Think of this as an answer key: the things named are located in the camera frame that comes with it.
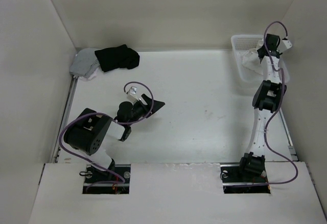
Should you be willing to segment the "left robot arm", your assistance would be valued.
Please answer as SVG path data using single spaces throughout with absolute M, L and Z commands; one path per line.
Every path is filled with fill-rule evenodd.
M 103 142 L 105 137 L 125 141 L 132 132 L 132 122 L 144 117 L 149 118 L 165 105 L 165 102 L 153 100 L 142 94 L 140 99 L 128 95 L 128 100 L 120 103 L 115 118 L 97 114 L 95 110 L 86 108 L 80 116 L 91 113 L 93 115 L 68 128 L 63 140 L 82 156 L 96 163 L 97 176 L 102 182 L 110 182 L 114 178 L 115 162 L 105 151 Z

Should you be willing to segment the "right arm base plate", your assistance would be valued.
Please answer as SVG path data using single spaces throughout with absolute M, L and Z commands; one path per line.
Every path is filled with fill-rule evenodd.
M 225 194 L 270 194 L 270 187 L 258 186 L 268 181 L 265 175 L 259 176 L 251 172 L 241 172 L 239 164 L 221 164 L 220 179 Z

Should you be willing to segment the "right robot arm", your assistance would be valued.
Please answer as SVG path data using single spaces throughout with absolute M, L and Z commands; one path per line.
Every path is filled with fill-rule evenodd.
M 263 67 L 263 81 L 252 100 L 254 123 L 250 143 L 237 168 L 237 175 L 243 181 L 264 175 L 265 149 L 288 162 L 291 161 L 273 150 L 268 143 L 268 127 L 280 111 L 287 90 L 285 72 L 279 65 L 280 57 L 290 47 L 291 43 L 287 38 L 281 39 L 278 35 L 265 33 L 263 45 L 257 50 Z

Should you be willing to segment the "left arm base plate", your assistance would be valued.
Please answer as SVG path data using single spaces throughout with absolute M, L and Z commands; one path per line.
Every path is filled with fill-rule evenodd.
M 83 194 L 129 194 L 131 180 L 131 165 L 110 166 L 119 178 L 107 171 L 101 171 L 92 165 L 87 165 L 86 170 L 79 172 L 83 177 Z

